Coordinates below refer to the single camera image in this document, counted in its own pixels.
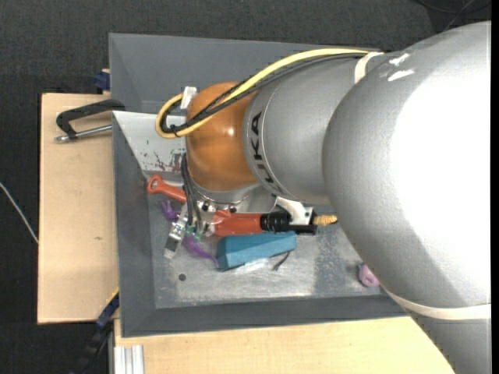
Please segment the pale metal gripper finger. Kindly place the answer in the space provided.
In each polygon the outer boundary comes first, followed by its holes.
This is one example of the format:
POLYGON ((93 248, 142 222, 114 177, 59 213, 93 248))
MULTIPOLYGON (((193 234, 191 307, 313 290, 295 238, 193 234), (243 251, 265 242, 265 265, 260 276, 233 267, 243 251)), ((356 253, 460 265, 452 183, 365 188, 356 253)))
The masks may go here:
POLYGON ((172 223, 167 240, 165 242, 164 257, 172 259, 178 247, 182 244, 185 235, 186 223, 185 221, 177 221, 172 223))

